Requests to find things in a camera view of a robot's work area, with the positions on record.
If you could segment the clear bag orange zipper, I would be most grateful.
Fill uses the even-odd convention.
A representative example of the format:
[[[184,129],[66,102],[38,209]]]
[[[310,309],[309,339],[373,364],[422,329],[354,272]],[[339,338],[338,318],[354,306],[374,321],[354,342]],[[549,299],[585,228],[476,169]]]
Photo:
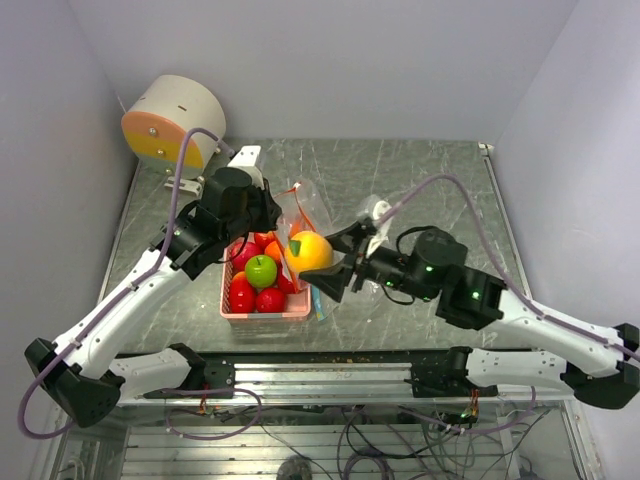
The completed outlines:
[[[299,180],[288,190],[276,194],[275,201],[281,208],[275,235],[282,253],[283,274],[299,291],[307,284],[299,279],[300,273],[294,273],[286,263],[287,243],[301,231],[313,231],[325,238],[330,233],[332,221],[318,189],[310,180]]]

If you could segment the aluminium rail frame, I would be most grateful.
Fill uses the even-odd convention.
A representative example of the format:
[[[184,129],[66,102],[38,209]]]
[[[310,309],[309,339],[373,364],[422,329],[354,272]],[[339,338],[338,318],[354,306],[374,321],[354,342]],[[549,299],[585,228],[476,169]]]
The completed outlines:
[[[533,351],[409,350],[201,354],[181,375],[175,352],[121,356],[110,369],[126,382],[120,405],[267,406],[463,402],[532,391],[565,396],[566,366]]]

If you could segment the pink perforated plastic basket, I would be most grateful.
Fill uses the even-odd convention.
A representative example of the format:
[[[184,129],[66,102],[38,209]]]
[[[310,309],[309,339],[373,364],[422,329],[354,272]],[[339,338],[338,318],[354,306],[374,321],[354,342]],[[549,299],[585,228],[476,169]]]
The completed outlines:
[[[254,242],[254,234],[250,233],[247,240],[240,237],[237,242],[246,243],[247,241]],[[224,251],[223,255],[223,271],[222,271],[222,285],[221,285],[221,297],[220,297],[220,314],[227,319],[230,323],[240,321],[304,321],[311,312],[312,299],[311,291],[309,288],[304,288],[296,291],[292,282],[286,280],[282,272],[282,265],[278,265],[278,274],[276,282],[271,286],[280,289],[287,294],[286,309],[282,313],[258,313],[254,310],[250,314],[233,314],[229,307],[229,287],[233,276],[242,271],[236,271],[230,262],[230,251],[232,246],[228,247]],[[257,295],[263,290],[255,288]]]

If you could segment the small white bracket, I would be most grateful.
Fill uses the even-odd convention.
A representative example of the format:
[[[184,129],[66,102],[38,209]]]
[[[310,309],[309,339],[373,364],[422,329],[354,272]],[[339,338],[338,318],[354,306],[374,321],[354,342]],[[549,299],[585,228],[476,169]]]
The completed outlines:
[[[174,176],[169,176],[164,182],[164,187],[168,190],[172,190],[176,183],[176,178]],[[189,194],[194,197],[199,197],[202,194],[202,184],[197,180],[180,179],[177,184],[178,190],[182,193]]]

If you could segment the green apple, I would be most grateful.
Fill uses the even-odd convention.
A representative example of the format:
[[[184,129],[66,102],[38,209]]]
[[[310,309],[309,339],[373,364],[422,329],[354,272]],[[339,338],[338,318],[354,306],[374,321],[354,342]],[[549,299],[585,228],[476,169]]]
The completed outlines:
[[[276,282],[278,265],[268,255],[256,255],[246,262],[244,272],[253,287],[264,289]]]

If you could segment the yellow orange peach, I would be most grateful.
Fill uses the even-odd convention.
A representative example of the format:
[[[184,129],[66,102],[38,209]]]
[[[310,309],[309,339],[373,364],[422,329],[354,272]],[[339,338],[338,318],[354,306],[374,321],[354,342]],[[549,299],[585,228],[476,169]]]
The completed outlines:
[[[322,235],[313,231],[301,231],[288,241],[285,260],[296,274],[324,269],[332,264],[333,248]]]

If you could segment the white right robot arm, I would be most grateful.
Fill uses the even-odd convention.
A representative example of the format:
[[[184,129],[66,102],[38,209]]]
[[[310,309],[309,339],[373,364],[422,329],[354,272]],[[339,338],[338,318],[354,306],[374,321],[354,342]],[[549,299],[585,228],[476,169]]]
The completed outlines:
[[[468,249],[435,227],[413,228],[417,239],[408,254],[399,249],[368,249],[375,230],[358,221],[328,236],[342,254],[331,267],[305,270],[300,277],[332,300],[365,282],[409,296],[436,301],[436,315],[466,330],[523,337],[530,349],[486,350],[452,347],[438,361],[411,368],[409,384],[417,397],[459,396],[499,385],[542,387],[573,395],[601,409],[619,410],[639,393],[639,369],[631,358],[639,330],[624,323],[599,327],[551,313],[494,275],[466,266]]]

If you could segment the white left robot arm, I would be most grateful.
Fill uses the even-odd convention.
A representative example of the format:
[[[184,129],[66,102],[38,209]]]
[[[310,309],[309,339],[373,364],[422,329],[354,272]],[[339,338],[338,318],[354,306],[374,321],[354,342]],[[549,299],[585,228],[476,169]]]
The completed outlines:
[[[192,397],[205,361],[182,343],[118,363],[139,322],[213,264],[240,238],[267,233],[281,214],[259,167],[231,162],[208,177],[200,199],[172,216],[130,274],[73,328],[25,350],[37,385],[81,428],[99,423],[119,401],[155,391]]]

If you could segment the clear bag blue zipper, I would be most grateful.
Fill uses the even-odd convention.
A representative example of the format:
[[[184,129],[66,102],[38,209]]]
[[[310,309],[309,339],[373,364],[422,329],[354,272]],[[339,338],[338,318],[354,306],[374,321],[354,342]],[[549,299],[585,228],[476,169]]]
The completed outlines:
[[[331,315],[335,317],[362,320],[368,319],[383,299],[383,291],[379,285],[365,281],[358,292],[352,292],[348,286],[340,301],[332,300],[318,288],[311,286],[311,299],[318,321],[327,320]]]

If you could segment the red striped apple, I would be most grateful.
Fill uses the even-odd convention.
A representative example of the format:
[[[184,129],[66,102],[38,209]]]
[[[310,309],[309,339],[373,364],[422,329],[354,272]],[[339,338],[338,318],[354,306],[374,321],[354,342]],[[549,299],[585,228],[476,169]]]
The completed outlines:
[[[275,234],[273,231],[267,233],[255,233],[254,243],[261,249],[265,250],[269,244],[275,241]]]

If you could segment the round orange fruit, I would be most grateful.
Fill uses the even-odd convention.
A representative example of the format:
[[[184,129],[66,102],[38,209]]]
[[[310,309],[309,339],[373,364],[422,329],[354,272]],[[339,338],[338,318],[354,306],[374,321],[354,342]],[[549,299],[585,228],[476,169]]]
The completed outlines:
[[[264,248],[264,254],[270,257],[277,265],[282,264],[282,253],[277,241],[271,241]]]

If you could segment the pink red apple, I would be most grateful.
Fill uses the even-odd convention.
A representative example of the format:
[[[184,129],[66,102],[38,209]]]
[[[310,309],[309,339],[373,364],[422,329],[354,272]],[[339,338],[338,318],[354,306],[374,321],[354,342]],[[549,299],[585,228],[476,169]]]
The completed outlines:
[[[253,241],[237,242],[230,251],[230,262],[236,271],[243,271],[247,262],[263,253],[263,249]]]

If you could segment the red fruit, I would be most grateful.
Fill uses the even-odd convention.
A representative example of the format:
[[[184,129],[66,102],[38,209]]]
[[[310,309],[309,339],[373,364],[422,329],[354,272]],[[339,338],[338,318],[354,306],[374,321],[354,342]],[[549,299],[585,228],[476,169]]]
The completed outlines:
[[[258,313],[282,313],[286,309],[287,294],[275,287],[263,289],[255,299]]]

